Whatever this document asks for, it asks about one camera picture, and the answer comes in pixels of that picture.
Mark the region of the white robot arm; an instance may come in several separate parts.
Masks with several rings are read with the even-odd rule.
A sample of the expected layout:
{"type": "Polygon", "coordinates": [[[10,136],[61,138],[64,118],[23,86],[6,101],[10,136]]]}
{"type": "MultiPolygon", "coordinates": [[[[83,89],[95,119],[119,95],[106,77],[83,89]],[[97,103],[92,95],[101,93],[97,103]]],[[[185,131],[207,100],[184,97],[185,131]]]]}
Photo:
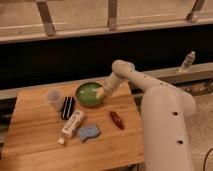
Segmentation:
{"type": "Polygon", "coordinates": [[[185,118],[195,113],[194,97],[135,69],[133,63],[115,60],[112,73],[97,90],[97,99],[110,97],[124,81],[144,94],[141,113],[146,171],[194,171],[185,118]]]}

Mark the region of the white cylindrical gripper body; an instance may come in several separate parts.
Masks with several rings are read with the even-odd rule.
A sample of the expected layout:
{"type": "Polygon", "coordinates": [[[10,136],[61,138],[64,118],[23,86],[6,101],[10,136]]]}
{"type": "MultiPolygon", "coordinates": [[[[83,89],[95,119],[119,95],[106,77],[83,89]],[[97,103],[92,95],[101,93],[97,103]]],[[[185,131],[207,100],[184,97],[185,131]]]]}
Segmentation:
{"type": "Polygon", "coordinates": [[[112,95],[119,87],[120,83],[121,80],[115,74],[108,76],[103,83],[105,94],[112,95]]]}

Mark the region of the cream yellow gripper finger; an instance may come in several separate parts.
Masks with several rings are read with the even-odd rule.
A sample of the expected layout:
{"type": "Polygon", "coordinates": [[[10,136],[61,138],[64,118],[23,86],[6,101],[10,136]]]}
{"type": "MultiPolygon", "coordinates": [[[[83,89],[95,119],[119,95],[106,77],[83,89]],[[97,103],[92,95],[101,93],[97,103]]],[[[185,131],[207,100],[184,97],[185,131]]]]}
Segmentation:
{"type": "Polygon", "coordinates": [[[106,96],[105,90],[103,87],[100,87],[96,91],[96,99],[103,99],[106,96]]]}

